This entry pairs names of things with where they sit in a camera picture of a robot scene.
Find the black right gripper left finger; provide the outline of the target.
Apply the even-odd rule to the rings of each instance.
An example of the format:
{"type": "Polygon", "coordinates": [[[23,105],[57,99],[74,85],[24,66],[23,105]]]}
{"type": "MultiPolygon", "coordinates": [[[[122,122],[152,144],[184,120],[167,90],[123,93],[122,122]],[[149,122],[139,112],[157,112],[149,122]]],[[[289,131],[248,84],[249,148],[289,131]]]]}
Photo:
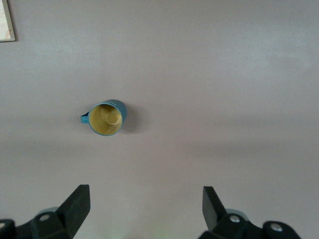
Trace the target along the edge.
{"type": "Polygon", "coordinates": [[[23,225],[0,219],[0,239],[73,239],[89,212],[89,185],[79,185],[59,207],[44,209],[23,225]]]}

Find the wooden cutting board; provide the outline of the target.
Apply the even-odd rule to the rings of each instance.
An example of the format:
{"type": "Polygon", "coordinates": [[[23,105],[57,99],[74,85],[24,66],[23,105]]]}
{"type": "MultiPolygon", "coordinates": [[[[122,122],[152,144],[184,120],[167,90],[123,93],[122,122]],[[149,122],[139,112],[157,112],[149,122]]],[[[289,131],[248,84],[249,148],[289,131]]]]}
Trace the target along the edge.
{"type": "Polygon", "coordinates": [[[7,0],[0,0],[0,42],[15,41],[7,0]]]}

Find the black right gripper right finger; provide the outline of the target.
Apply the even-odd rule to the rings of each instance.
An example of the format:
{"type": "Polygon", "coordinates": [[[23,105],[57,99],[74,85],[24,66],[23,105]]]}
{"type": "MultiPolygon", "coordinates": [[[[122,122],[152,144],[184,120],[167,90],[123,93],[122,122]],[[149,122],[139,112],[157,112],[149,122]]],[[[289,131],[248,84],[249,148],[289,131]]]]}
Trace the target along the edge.
{"type": "Polygon", "coordinates": [[[202,212],[208,230],[198,239],[301,239],[285,223],[266,221],[259,228],[243,212],[226,209],[210,186],[203,187],[202,212]]]}

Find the teal cup yellow inside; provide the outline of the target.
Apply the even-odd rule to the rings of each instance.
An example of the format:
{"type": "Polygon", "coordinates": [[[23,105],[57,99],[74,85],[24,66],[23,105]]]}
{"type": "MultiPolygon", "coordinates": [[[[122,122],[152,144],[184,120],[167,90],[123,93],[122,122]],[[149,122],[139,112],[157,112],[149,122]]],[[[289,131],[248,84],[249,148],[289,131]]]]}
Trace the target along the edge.
{"type": "Polygon", "coordinates": [[[126,117],[125,104],[119,100],[111,99],[94,105],[80,117],[80,121],[82,124],[88,124],[98,135],[112,136],[122,128],[126,117]]]}

